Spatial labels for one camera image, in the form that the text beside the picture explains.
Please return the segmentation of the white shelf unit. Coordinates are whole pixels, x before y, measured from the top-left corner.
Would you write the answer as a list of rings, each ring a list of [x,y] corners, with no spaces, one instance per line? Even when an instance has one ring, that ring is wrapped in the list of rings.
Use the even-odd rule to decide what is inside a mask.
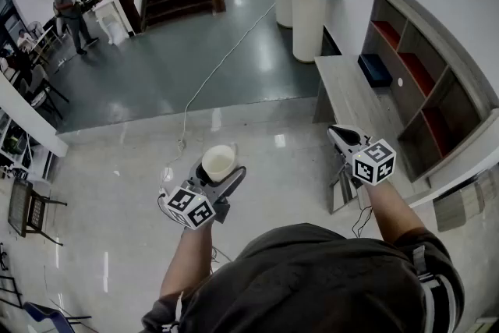
[[[0,108],[0,179],[52,181],[57,157],[24,131]]]

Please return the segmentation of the white partition ledge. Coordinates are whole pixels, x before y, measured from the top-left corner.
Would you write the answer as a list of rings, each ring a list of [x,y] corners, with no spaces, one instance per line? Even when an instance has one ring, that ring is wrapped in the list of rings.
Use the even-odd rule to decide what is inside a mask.
[[[39,115],[0,73],[0,108],[38,143],[59,158],[67,154],[68,145],[56,134],[56,129]]]

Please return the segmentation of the white cup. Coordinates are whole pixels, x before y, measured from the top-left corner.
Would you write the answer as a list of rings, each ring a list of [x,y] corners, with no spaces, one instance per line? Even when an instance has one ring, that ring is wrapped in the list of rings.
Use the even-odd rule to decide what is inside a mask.
[[[201,164],[212,182],[221,182],[236,168],[236,146],[217,145],[209,148],[203,155]]]

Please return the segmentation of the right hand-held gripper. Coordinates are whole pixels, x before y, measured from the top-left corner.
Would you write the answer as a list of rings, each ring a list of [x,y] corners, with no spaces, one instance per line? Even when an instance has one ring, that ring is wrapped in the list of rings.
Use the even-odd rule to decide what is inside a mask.
[[[394,174],[396,152],[386,140],[372,141],[360,128],[339,124],[329,126],[327,134],[343,153],[350,178],[376,186]]]

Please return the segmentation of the person's left forearm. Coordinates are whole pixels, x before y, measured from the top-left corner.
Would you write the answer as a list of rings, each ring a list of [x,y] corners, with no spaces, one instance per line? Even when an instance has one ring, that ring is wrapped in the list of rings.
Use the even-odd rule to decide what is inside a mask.
[[[211,272],[212,223],[197,230],[185,228],[161,283],[160,297],[188,295]]]

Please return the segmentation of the white side table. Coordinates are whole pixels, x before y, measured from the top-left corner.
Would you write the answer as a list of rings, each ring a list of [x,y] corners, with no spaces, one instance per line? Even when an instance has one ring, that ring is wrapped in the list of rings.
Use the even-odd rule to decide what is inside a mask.
[[[110,45],[120,45],[129,38],[126,25],[112,0],[102,0],[94,6],[94,13]]]

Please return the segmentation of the white curved pedestal table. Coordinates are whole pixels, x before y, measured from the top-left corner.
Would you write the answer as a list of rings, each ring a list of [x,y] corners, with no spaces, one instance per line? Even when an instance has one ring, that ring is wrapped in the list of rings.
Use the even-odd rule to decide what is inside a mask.
[[[327,0],[274,0],[276,22],[292,30],[292,54],[302,63],[321,55]]]

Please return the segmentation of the person's dark shirt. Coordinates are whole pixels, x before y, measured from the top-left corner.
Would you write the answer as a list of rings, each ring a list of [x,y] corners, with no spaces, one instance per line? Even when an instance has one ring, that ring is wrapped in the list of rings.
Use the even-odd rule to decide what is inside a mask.
[[[424,333],[421,276],[434,292],[436,333],[465,292],[444,244],[427,229],[395,243],[347,239],[308,223],[273,229],[188,295],[158,299],[141,333]]]

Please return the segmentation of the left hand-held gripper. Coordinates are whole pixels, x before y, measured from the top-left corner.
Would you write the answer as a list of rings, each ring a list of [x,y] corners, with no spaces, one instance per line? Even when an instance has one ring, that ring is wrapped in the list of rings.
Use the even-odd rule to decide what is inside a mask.
[[[230,209],[228,198],[246,177],[246,167],[235,168],[221,182],[210,178],[198,161],[189,172],[189,180],[180,186],[161,184],[161,210],[180,225],[199,229],[209,222],[223,223]]]

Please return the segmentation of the person's right forearm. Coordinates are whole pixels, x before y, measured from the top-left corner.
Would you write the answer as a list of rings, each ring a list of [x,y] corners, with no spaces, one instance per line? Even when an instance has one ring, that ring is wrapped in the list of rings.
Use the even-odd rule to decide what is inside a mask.
[[[365,188],[384,241],[393,244],[407,232],[425,229],[419,216],[387,180],[375,186],[366,184]]]

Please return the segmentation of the grey dining chair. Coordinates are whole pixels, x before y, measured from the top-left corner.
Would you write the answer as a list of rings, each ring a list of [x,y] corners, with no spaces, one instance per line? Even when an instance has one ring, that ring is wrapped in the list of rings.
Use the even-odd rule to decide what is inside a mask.
[[[41,65],[35,65],[31,70],[31,83],[25,79],[19,82],[19,93],[34,110],[45,110],[50,115],[56,115],[63,120],[62,113],[58,110],[51,95],[55,94],[67,104],[69,99],[59,92],[49,81],[48,74]]]

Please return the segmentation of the grey wooden desk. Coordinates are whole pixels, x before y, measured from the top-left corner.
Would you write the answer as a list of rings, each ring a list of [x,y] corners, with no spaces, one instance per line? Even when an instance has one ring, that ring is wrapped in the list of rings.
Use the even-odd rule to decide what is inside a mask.
[[[395,173],[390,182],[414,208],[428,201],[430,186],[426,179],[410,181],[410,168],[398,142],[402,120],[388,88],[373,89],[357,61],[348,56],[315,58],[320,74],[315,123],[336,122],[356,126],[375,140],[386,140],[397,152]]]

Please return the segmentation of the black metal chair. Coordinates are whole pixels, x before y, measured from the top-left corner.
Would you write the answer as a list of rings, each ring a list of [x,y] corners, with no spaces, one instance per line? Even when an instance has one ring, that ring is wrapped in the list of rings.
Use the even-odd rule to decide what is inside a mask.
[[[33,183],[15,178],[9,201],[8,223],[22,238],[28,234],[36,234],[57,246],[63,246],[43,231],[45,211],[49,204],[68,206],[65,202],[40,195]]]

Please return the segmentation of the dark blue box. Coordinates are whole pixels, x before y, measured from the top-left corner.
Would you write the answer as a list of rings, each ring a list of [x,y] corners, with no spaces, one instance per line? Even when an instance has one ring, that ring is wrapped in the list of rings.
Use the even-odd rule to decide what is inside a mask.
[[[372,88],[390,87],[392,76],[378,55],[361,54],[358,64]]]

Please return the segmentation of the blue chair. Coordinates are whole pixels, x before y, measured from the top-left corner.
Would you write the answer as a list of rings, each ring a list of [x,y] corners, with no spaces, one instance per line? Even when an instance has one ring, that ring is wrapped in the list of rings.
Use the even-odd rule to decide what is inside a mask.
[[[58,333],[75,333],[74,324],[82,324],[82,321],[91,319],[91,316],[67,317],[60,310],[30,302],[25,302],[23,309],[36,322],[50,320]]]

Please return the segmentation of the grey wooden shelf unit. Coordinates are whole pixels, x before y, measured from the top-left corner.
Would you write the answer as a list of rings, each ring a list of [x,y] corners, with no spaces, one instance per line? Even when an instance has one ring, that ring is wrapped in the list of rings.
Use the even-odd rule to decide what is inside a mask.
[[[373,0],[361,54],[378,55],[392,76],[378,88],[395,100],[412,181],[443,168],[499,117],[499,98],[478,65],[416,0]]]

